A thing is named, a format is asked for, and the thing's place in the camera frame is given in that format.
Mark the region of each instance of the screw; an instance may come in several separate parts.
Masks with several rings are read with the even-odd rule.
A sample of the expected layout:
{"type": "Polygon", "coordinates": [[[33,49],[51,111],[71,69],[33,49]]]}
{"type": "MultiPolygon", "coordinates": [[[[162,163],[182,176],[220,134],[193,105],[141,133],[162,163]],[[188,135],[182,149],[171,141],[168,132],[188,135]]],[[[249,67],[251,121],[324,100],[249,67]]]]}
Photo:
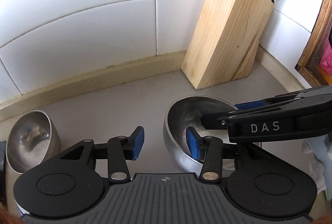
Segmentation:
{"type": "Polygon", "coordinates": [[[127,178],[127,174],[125,174],[123,172],[116,172],[116,173],[111,174],[111,178],[113,180],[121,181],[121,180],[125,180],[127,178]]]}
{"type": "Polygon", "coordinates": [[[205,180],[217,180],[219,178],[219,175],[215,172],[206,172],[206,173],[203,173],[202,177],[205,179],[205,180]]]}

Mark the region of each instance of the pink plastic bag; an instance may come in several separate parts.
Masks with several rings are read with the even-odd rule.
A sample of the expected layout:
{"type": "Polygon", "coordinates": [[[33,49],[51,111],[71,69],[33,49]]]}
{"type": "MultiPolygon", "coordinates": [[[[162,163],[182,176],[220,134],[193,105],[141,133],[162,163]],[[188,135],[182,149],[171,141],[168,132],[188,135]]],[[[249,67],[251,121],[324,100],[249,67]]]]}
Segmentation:
{"type": "Polygon", "coordinates": [[[328,75],[332,76],[332,48],[329,38],[325,39],[323,46],[323,55],[319,65],[324,71],[326,71],[328,75]]]}

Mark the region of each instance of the beige backsplash trim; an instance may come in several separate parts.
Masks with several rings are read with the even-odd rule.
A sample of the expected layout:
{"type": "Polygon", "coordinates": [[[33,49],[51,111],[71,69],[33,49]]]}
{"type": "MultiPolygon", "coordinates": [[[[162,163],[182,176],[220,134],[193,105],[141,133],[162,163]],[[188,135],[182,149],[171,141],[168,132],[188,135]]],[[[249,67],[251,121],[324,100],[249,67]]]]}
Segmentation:
{"type": "MultiPolygon", "coordinates": [[[[84,73],[36,89],[0,104],[0,121],[42,105],[134,80],[180,70],[185,51],[152,56],[84,73]]],[[[303,89],[300,82],[265,49],[259,46],[258,60],[290,92],[303,89]]]]}

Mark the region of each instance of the white wall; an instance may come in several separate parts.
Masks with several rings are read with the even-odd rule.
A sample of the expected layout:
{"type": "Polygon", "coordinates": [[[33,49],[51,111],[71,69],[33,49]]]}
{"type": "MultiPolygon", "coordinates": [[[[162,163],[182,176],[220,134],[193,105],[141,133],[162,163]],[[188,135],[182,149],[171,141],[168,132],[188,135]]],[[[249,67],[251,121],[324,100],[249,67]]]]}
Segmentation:
{"type": "MultiPolygon", "coordinates": [[[[322,0],[276,0],[261,45],[295,75],[322,0]]],[[[204,0],[0,0],[0,102],[187,49],[204,0]]]]}

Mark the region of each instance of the wooden knife block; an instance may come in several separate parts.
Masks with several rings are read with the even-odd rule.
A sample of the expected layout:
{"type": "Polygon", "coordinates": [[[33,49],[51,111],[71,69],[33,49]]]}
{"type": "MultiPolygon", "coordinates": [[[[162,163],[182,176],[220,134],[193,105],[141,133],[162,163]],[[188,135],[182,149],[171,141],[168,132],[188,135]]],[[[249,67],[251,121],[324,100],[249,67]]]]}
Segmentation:
{"type": "Polygon", "coordinates": [[[182,70],[196,89],[249,76],[270,0],[205,0],[182,70]]]}

